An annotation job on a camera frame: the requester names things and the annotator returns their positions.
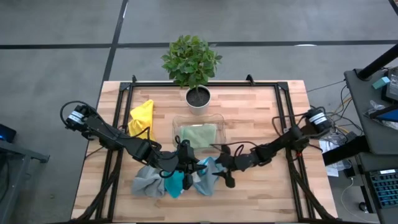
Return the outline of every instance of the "yellow cloth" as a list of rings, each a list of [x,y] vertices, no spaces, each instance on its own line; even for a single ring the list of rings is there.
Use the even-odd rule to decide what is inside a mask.
[[[150,140],[155,141],[152,131],[153,110],[154,101],[148,100],[147,102],[130,111],[130,115],[132,116],[132,121],[130,121],[128,124],[130,136],[135,136],[142,130],[146,129],[146,127],[150,127]],[[140,134],[138,137],[142,139],[147,139],[147,132]]]

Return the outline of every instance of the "soil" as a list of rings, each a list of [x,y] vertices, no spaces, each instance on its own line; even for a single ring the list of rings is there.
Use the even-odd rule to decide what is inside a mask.
[[[207,104],[210,100],[210,93],[204,88],[198,88],[199,94],[196,89],[192,89],[187,94],[187,102],[196,107]]]

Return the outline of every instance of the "potted plant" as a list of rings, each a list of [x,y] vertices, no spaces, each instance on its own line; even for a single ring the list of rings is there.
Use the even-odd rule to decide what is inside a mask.
[[[189,86],[185,101],[195,115],[206,113],[211,94],[205,87],[209,78],[214,78],[216,65],[222,56],[209,49],[206,41],[198,36],[180,36],[170,43],[167,54],[162,56],[162,68],[169,73],[169,79],[180,87]]]

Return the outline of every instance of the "keyboard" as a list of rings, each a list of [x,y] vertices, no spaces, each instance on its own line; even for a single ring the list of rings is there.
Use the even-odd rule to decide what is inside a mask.
[[[398,207],[398,169],[369,173],[380,208]]]

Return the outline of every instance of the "green leaves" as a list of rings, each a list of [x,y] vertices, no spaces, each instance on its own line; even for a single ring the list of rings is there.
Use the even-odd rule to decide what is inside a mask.
[[[169,46],[167,54],[161,57],[164,61],[162,68],[169,73],[169,79],[175,79],[174,82],[181,87],[206,85],[208,79],[215,76],[216,65],[223,58],[196,35],[181,35]]]

